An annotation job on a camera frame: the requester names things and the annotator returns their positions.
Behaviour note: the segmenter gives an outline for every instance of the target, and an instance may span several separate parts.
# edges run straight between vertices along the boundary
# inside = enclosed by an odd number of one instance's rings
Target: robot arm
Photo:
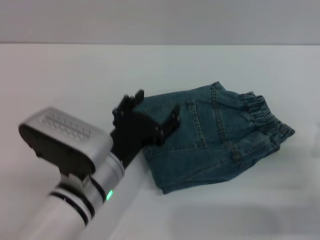
[[[74,240],[95,216],[146,145],[161,145],[179,127],[179,107],[159,124],[133,109],[144,99],[125,96],[113,110],[110,135],[58,109],[47,108],[19,126],[25,142],[58,166],[61,181],[19,232],[19,240]]]

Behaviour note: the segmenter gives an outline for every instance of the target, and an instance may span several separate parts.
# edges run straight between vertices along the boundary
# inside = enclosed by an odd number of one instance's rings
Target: black ring stripe
[[[90,177],[91,183],[93,186],[95,186],[95,188],[98,190],[98,192],[100,193],[101,197],[102,197],[102,201],[105,202],[107,199],[107,194],[105,192],[105,190],[99,185],[99,183],[97,183],[96,180],[94,180],[92,177]]]
[[[95,208],[94,206],[91,204],[91,202],[88,200],[88,198],[80,191],[78,191],[76,188],[67,185],[67,184],[63,184],[60,183],[57,188],[61,188],[64,189],[74,195],[76,195],[79,199],[81,199],[81,201],[86,205],[86,207],[89,209],[90,214],[91,214],[91,218],[93,218],[96,214]]]
[[[82,217],[82,219],[84,221],[84,225],[87,226],[87,224],[89,223],[89,219],[88,219],[86,213],[71,198],[69,198],[61,193],[58,193],[58,192],[51,192],[49,195],[60,198],[60,199],[64,200],[66,203],[68,203],[71,207],[73,207],[78,212],[78,214]]]

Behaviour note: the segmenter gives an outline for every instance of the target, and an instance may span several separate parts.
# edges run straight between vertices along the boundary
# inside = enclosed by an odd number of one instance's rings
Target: folded jeans
[[[144,149],[164,194],[229,181],[295,133],[270,112],[263,96],[227,91],[219,82],[146,97],[135,111],[161,123],[177,104],[180,128],[163,145]]]

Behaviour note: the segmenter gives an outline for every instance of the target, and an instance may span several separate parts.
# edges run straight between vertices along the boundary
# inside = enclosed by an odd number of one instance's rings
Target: gray wall
[[[319,44],[320,0],[0,0],[0,43]]]

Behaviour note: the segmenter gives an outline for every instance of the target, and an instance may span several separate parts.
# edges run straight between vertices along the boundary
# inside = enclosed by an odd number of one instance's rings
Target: white tabletop
[[[59,171],[19,136],[26,117],[54,106],[110,132],[123,94],[216,81],[263,95],[296,134],[230,182],[168,195],[156,189],[140,155],[81,239],[319,237],[310,195],[320,191],[309,184],[320,158],[319,66],[320,46],[0,44],[0,239],[30,218],[59,181]]]

